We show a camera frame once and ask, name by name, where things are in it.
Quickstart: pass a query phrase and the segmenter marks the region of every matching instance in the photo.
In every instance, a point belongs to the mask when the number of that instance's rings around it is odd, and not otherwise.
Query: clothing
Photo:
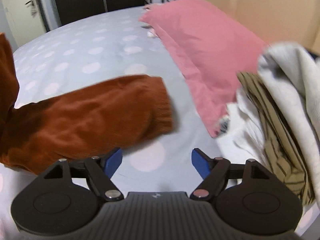
[[[249,152],[252,155],[251,158],[265,165],[266,159],[263,154],[265,137],[259,112],[243,88],[237,90],[236,97],[239,116],[243,117],[244,124],[236,133],[234,142],[238,147]]]
[[[257,151],[248,151],[248,147],[245,147],[249,145],[248,141],[243,140],[241,147],[237,144],[239,135],[244,132],[246,124],[249,121],[248,116],[243,115],[239,110],[239,103],[240,102],[238,101],[238,104],[227,104],[230,119],[228,131],[227,133],[217,137],[216,142],[222,152],[222,156],[228,159],[231,163],[245,164],[246,160],[255,159],[259,163],[264,164],[263,158]]]
[[[303,205],[311,204],[315,198],[313,185],[291,127],[258,75],[244,72],[237,76],[259,111],[266,140],[265,166],[300,198]]]
[[[0,34],[0,162],[35,174],[60,158],[130,147],[173,129],[163,81],[124,76],[14,109],[19,84]]]
[[[258,73],[288,122],[308,167],[320,203],[320,64],[299,44],[268,48]]]

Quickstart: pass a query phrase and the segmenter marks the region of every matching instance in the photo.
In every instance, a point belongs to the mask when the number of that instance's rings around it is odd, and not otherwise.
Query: striped shirt
[[[259,112],[266,139],[266,168],[298,196],[303,206],[311,204],[315,199],[311,178],[287,121],[258,75],[242,72],[237,76]]]

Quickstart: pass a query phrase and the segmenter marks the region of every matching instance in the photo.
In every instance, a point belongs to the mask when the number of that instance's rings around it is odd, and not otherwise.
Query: fabric
[[[239,93],[237,93],[237,103],[227,104],[229,114],[228,132],[219,136],[216,140],[222,156],[231,163],[245,164],[246,160],[255,159],[264,165],[265,160],[263,155],[256,149],[252,138],[249,136],[251,134],[247,134],[247,132],[252,132],[251,130],[247,130],[249,128],[248,123],[252,122],[252,120],[240,110],[240,105],[243,104],[243,101],[239,98]],[[255,108],[250,101],[246,102],[246,104],[249,107],[252,105]]]
[[[147,37],[138,21],[142,7],[112,11],[48,32],[14,54],[20,84],[15,108],[62,95],[122,75],[161,76],[172,103],[174,132],[123,150],[112,182],[130,191],[185,191],[202,182],[190,161],[199,147],[211,158],[220,150],[201,121],[181,71],[160,39]],[[11,218],[14,197],[35,177],[0,163],[0,220],[6,240],[23,238]],[[73,182],[88,187],[85,179]]]
[[[105,81],[14,109],[18,82],[9,43],[4,34],[0,37],[1,163],[38,174],[60,158],[83,159],[172,130],[163,81],[147,75]]]
[[[237,107],[239,116],[244,116],[244,125],[234,136],[235,144],[241,149],[246,150],[252,158],[265,164],[263,154],[265,138],[263,128],[259,118],[259,112],[252,101],[249,100],[243,88],[237,90]]]
[[[259,75],[288,122],[308,166],[320,203],[319,62],[299,44],[283,42],[259,59]]]
[[[176,0],[154,7],[150,24],[186,78],[197,111],[212,137],[226,103],[236,99],[236,72],[255,72],[264,41],[204,0]]]
[[[301,200],[311,204],[315,198],[305,160],[291,128],[261,79],[252,73],[238,78],[259,111],[265,135],[266,167]]]

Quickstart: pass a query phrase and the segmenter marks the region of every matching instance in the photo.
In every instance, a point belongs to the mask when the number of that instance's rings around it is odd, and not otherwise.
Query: white polka dot
[[[14,106],[16,109],[18,109],[18,108],[20,108],[20,107],[22,107],[22,106],[24,106],[25,105],[25,103],[19,103],[19,104],[17,104],[16,106]]]
[[[147,67],[142,64],[132,64],[126,70],[124,73],[126,75],[134,75],[134,74],[144,74],[145,71],[147,70]]]
[[[20,63],[23,62],[27,57],[23,57],[21,60],[20,60]]]
[[[106,39],[105,37],[101,36],[101,37],[96,37],[96,38],[94,38],[92,41],[97,42],[97,41],[103,41],[103,40],[105,40],[105,39]]]
[[[60,63],[54,68],[54,71],[59,72],[59,71],[65,70],[68,66],[69,66],[69,63],[67,62]]]
[[[79,41],[80,41],[79,39],[75,39],[75,40],[70,41],[70,44],[76,44]]]
[[[128,24],[128,23],[131,23],[132,21],[130,20],[127,20],[127,21],[123,21],[123,22],[120,22],[121,24]]]
[[[52,45],[52,47],[57,47],[57,46],[59,46],[60,44],[62,44],[62,42],[61,42],[61,41],[56,42],[55,44],[53,44],[53,45]]]
[[[96,54],[99,54],[103,51],[103,48],[102,47],[98,47],[98,48],[94,48],[94,49],[90,49],[88,51],[89,54],[91,55],[96,55]]]
[[[310,222],[311,218],[312,218],[312,214],[313,214],[313,210],[312,208],[310,208],[304,215],[303,217],[300,219],[300,222],[298,224],[298,226],[302,229],[304,227],[306,227],[308,225],[308,223]]]
[[[133,31],[133,27],[128,27],[128,28],[124,28],[123,31],[124,32],[130,32],[130,31]]]
[[[26,87],[25,90],[30,90],[31,88],[33,88],[35,85],[37,84],[37,82],[35,80],[29,82]]]
[[[36,71],[39,72],[39,71],[43,70],[46,65],[47,65],[46,63],[39,65],[38,67],[36,67]]]
[[[60,85],[58,83],[51,83],[44,89],[44,94],[46,96],[52,95],[57,92]]]
[[[99,62],[94,62],[91,64],[88,64],[82,68],[82,72],[86,74],[91,74],[93,72],[96,72],[100,68]]]
[[[51,57],[54,54],[54,51],[51,51],[44,55],[44,58]]]
[[[69,49],[69,50],[65,51],[65,52],[63,53],[63,55],[64,55],[64,56],[68,56],[68,55],[74,54],[74,52],[75,52],[74,49]]]
[[[39,55],[39,53],[33,55],[31,58],[35,58],[35,57],[38,56],[38,55]]]
[[[2,174],[0,173],[0,192],[2,191],[3,189],[3,177],[2,177]]]
[[[127,47],[124,48],[124,51],[127,55],[142,52],[141,47]]]
[[[156,141],[130,156],[130,164],[138,171],[150,172],[158,169],[165,160],[166,150]]]
[[[30,66],[25,67],[23,70],[21,70],[21,73],[25,74],[30,69]]]
[[[138,38],[138,36],[136,36],[136,35],[129,35],[129,36],[124,37],[122,40],[123,40],[123,41],[134,41],[136,38]]]
[[[101,29],[101,30],[95,31],[95,33],[104,33],[104,32],[106,32],[106,31],[107,31],[107,29]]]

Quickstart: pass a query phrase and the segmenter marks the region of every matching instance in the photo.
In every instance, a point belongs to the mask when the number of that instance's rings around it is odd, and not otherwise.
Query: pink pillowcase
[[[178,65],[212,137],[226,103],[240,87],[236,73],[256,72],[266,43],[205,0],[177,0],[140,18],[150,24]]]

